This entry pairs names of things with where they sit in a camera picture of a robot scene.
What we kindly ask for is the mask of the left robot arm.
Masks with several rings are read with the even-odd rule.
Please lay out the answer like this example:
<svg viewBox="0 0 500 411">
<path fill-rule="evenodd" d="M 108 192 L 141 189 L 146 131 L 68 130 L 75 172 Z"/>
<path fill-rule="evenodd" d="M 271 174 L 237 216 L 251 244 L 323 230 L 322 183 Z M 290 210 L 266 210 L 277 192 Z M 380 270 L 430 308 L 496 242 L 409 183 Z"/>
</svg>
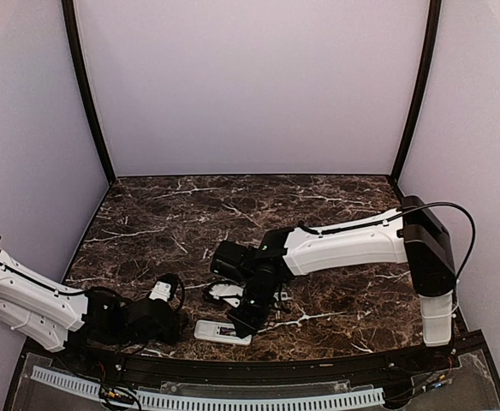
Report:
<svg viewBox="0 0 500 411">
<path fill-rule="evenodd" d="M 0 248 L 0 320 L 62 357 L 78 373 L 97 365 L 88 343 L 106 346 L 176 344 L 183 330 L 180 308 L 170 301 L 176 288 L 164 276 L 150 294 L 133 301 L 112 289 L 75 289 L 56 283 Z"/>
</svg>

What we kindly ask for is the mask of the blue battery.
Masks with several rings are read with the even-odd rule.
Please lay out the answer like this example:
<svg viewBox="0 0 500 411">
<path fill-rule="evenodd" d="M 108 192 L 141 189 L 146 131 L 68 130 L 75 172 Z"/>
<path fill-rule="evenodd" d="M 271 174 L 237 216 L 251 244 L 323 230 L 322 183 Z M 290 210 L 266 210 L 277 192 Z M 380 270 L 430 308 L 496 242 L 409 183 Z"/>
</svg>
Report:
<svg viewBox="0 0 500 411">
<path fill-rule="evenodd" d="M 225 336 L 235 336 L 236 335 L 236 331 L 233 328 L 221 327 L 219 329 L 219 334 L 220 335 L 225 335 Z"/>
</svg>

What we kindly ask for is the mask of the black frame post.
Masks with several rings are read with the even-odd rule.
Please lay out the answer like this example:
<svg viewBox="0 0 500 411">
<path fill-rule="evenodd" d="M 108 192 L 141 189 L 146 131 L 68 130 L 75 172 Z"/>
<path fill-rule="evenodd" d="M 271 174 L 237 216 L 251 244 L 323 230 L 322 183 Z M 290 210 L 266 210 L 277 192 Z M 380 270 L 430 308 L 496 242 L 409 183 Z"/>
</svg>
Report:
<svg viewBox="0 0 500 411">
<path fill-rule="evenodd" d="M 435 50 L 441 9 L 441 0 L 429 1 L 425 35 L 420 53 L 420 62 L 414 83 L 414 90 L 408 108 L 408 115 L 402 131 L 401 141 L 389 175 L 389 181 L 393 188 L 398 186 L 402 176 L 404 165 L 408 158 L 409 149 L 414 137 L 414 132 L 419 120 L 420 110 L 425 97 L 426 86 Z"/>
<path fill-rule="evenodd" d="M 85 58 L 83 56 L 80 33 L 75 12 L 75 2 L 73 0 L 62 0 L 62 13 L 66 29 L 69 51 L 74 66 L 75 78 L 77 81 L 81 102 L 85 111 L 88 127 L 91 132 L 92 141 L 98 154 L 102 171 L 108 185 L 116 181 L 116 174 L 108 153 L 104 134 L 98 119 L 98 112 L 94 103 L 90 81 L 86 71 Z"/>
</svg>

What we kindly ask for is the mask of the white remote control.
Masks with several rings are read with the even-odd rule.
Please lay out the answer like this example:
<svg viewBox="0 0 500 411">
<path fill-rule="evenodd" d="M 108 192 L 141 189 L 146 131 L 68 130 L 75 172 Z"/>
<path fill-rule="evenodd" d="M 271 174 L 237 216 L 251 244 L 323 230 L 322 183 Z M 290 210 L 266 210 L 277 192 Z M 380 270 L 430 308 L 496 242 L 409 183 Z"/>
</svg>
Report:
<svg viewBox="0 0 500 411">
<path fill-rule="evenodd" d="M 231 323 L 209 320 L 199 320 L 196 323 L 193 336 L 201 341 L 241 346 L 248 346 L 252 341 L 251 336 L 244 338 L 238 337 L 235 332 L 235 327 Z"/>
</svg>

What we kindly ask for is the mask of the left black frame post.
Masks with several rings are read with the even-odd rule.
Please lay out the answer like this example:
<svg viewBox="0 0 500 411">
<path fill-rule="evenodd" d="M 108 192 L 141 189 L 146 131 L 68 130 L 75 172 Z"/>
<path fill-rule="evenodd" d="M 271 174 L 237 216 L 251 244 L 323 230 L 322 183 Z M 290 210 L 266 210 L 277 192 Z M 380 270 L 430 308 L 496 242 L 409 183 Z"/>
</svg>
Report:
<svg viewBox="0 0 500 411">
<path fill-rule="evenodd" d="M 77 81 L 81 102 L 85 111 L 88 127 L 91 132 L 92 141 L 98 154 L 102 171 L 108 185 L 116 181 L 116 174 L 108 153 L 104 134 L 98 119 L 98 112 L 94 103 L 90 81 L 86 71 L 85 58 L 83 56 L 80 33 L 75 12 L 75 2 L 73 0 L 62 0 L 62 13 L 66 29 L 69 51 L 74 66 L 75 78 Z"/>
</svg>

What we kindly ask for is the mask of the right black frame post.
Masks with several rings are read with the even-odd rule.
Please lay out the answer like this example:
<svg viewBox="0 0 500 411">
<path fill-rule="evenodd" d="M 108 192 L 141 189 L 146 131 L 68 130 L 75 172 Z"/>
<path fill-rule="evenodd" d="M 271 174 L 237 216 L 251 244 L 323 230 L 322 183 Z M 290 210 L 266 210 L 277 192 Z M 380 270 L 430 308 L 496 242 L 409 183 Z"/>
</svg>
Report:
<svg viewBox="0 0 500 411">
<path fill-rule="evenodd" d="M 425 35 L 420 53 L 420 62 L 414 83 L 414 90 L 408 108 L 408 115 L 402 131 L 401 141 L 389 175 L 389 181 L 393 188 L 398 186 L 402 176 L 404 165 L 408 158 L 409 149 L 414 137 L 414 132 L 419 120 L 420 110 L 425 97 L 426 86 L 435 50 L 441 9 L 441 0 L 429 1 Z"/>
</svg>

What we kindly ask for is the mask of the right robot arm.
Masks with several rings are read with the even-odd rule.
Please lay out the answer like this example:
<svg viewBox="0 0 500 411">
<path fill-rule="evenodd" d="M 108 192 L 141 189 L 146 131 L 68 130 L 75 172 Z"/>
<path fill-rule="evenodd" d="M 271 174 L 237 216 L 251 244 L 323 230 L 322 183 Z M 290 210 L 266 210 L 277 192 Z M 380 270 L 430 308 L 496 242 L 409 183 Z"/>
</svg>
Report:
<svg viewBox="0 0 500 411">
<path fill-rule="evenodd" d="M 424 203 L 417 196 L 400 207 L 346 223 L 269 230 L 258 247 L 222 241 L 211 272 L 222 277 L 206 292 L 225 301 L 239 338 L 254 336 L 267 320 L 281 289 L 295 277 L 353 265 L 406 263 L 420 298 L 423 342 L 413 354 L 422 372 L 444 360 L 452 338 L 456 287 L 462 268 L 455 264 L 448 229 L 432 212 L 447 201 Z"/>
</svg>

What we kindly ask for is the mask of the black front rail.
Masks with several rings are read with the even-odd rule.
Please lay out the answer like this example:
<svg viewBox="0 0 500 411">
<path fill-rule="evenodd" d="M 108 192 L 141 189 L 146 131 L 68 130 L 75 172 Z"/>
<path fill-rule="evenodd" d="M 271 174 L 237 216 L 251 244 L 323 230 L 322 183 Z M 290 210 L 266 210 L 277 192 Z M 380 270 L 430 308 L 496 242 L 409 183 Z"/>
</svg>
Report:
<svg viewBox="0 0 500 411">
<path fill-rule="evenodd" d="M 259 385 L 335 380 L 390 384 L 430 370 L 433 359 L 432 354 L 423 347 L 322 360 L 262 362 L 178 360 L 143 354 L 115 355 L 96 348 L 84 354 L 69 356 L 64 362 L 79 373 L 104 376 L 107 382 L 159 386 L 166 382 Z"/>
</svg>

